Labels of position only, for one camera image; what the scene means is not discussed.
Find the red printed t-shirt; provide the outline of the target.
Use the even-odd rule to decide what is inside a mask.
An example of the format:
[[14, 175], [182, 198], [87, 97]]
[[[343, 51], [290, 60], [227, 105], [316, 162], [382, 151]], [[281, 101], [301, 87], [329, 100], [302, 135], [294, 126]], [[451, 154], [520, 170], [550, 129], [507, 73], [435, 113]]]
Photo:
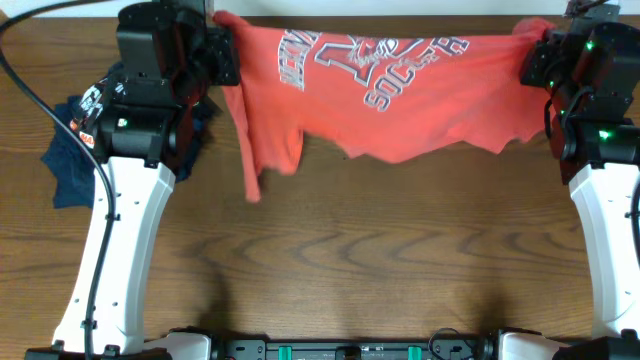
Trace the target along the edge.
[[307, 135], [399, 163], [457, 142], [499, 153], [543, 129], [546, 93], [519, 80], [551, 29], [541, 18], [508, 35], [433, 38], [259, 27], [226, 11], [214, 21], [238, 50], [240, 82], [223, 93], [251, 202], [262, 171], [295, 173]]

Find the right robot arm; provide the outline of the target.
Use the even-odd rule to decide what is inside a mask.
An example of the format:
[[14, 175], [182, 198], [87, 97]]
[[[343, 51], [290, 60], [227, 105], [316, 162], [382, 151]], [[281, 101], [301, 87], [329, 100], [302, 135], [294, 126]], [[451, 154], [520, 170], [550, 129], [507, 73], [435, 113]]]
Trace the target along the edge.
[[547, 31], [520, 71], [545, 89], [544, 130], [584, 234], [592, 337], [563, 343], [503, 329], [478, 359], [636, 359], [639, 356], [639, 128], [626, 113], [639, 82], [639, 31], [616, 1], [571, 1], [566, 31]]

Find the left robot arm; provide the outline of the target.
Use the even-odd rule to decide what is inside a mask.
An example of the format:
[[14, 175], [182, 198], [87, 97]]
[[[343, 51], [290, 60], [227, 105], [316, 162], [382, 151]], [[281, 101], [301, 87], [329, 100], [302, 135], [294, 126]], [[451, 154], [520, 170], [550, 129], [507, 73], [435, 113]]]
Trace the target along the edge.
[[185, 327], [144, 331], [146, 284], [160, 219], [194, 141], [193, 115], [213, 86], [239, 81], [231, 32], [204, 1], [150, 1], [118, 15], [121, 66], [102, 112], [75, 137], [95, 166], [90, 228], [52, 342], [29, 359], [220, 359], [221, 342]]

